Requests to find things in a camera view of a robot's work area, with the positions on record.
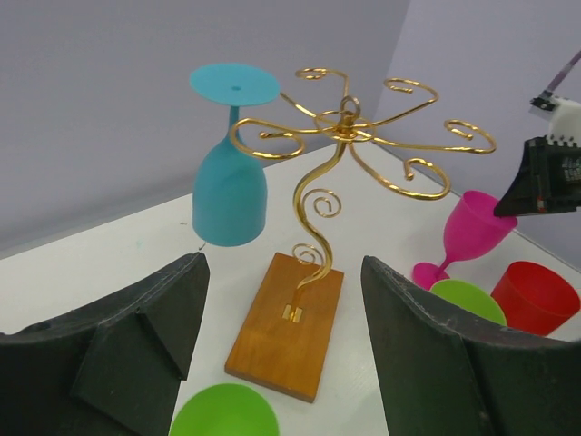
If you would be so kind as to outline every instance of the white table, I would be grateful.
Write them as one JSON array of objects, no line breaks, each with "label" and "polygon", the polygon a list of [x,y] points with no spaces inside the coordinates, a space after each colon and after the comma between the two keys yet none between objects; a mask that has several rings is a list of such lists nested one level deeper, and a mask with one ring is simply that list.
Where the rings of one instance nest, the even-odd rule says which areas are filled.
[{"label": "white table", "polygon": [[[400,160],[371,144],[360,144],[358,149],[394,183],[406,183]],[[224,249],[208,245],[203,249],[212,276],[189,380],[181,387],[178,408],[215,383],[245,383],[226,375],[224,362],[273,254],[289,253],[293,244],[310,242],[295,221],[291,194],[299,178],[331,154],[327,147],[269,167],[264,233],[246,246]],[[420,202],[395,195],[360,170],[348,154],[313,186],[332,189],[343,201],[338,217],[314,218],[331,241],[334,267],[345,272],[319,395],[314,404],[308,404],[252,387],[272,405],[282,435],[385,436],[359,284],[361,260],[365,254],[375,255],[407,276],[416,262],[440,261],[442,229],[458,198],[451,194],[438,202]],[[412,186],[420,191],[438,189],[420,174]],[[0,261],[0,331],[17,332],[70,311],[142,279],[185,253],[196,252],[202,241],[192,231],[191,205],[191,196],[179,198]],[[453,264],[448,272],[491,290],[515,260],[542,263],[581,288],[579,272],[516,233],[487,256]],[[581,315],[553,336],[581,337]]]}]

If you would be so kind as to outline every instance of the teal wine glass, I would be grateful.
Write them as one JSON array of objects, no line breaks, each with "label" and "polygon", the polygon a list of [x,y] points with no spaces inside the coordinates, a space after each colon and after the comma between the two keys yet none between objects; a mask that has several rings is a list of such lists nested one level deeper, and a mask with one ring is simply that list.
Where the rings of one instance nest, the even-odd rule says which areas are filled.
[{"label": "teal wine glass", "polygon": [[270,73],[245,64],[205,65],[192,73],[190,85],[202,97],[230,107],[224,139],[210,150],[196,174],[193,230],[213,245],[249,243],[266,222],[266,177],[261,162],[239,151],[229,132],[239,121],[241,107],[269,103],[281,88]]}]

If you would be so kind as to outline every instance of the wooden base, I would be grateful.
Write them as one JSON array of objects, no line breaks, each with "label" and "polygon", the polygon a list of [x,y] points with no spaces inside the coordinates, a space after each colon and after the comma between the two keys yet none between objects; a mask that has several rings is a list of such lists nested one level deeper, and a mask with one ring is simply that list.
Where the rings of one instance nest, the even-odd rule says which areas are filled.
[{"label": "wooden base", "polygon": [[227,373],[303,401],[315,401],[343,272],[332,270],[305,287],[299,322],[283,319],[283,313],[297,284],[318,267],[274,254],[226,362]]}]

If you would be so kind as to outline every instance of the upside-down wine glass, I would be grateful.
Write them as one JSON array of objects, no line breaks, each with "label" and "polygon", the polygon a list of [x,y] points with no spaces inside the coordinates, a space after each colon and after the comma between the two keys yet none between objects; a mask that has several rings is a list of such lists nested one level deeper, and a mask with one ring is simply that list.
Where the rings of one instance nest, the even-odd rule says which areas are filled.
[{"label": "upside-down wine glass", "polygon": [[449,216],[444,228],[446,258],[441,265],[418,263],[411,277],[429,290],[434,283],[449,279],[446,268],[453,262],[470,261],[490,252],[515,228],[514,216],[497,217],[498,199],[480,191],[466,191]]},{"label": "upside-down wine glass", "polygon": [[212,245],[244,245],[264,229],[266,177],[258,159],[234,146],[230,129],[239,121],[241,107],[266,104],[277,98],[279,83],[254,66],[209,64],[192,73],[190,85],[207,100],[230,107],[223,139],[206,155],[196,174],[193,229]]}]

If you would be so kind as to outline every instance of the plastic cup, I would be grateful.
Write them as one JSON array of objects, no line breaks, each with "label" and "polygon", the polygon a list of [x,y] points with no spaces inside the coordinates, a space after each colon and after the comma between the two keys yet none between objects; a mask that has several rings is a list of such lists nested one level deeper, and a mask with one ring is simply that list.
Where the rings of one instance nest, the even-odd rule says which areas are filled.
[{"label": "plastic cup", "polygon": [[546,336],[579,312],[579,295],[556,272],[537,263],[511,263],[492,292],[513,329]]},{"label": "plastic cup", "polygon": [[179,411],[170,436],[279,436],[271,406],[241,384],[217,384],[201,391]]},{"label": "plastic cup", "polygon": [[472,283],[447,279],[434,284],[430,291],[444,300],[456,304],[480,318],[507,325],[505,314],[498,303],[482,289]]}]

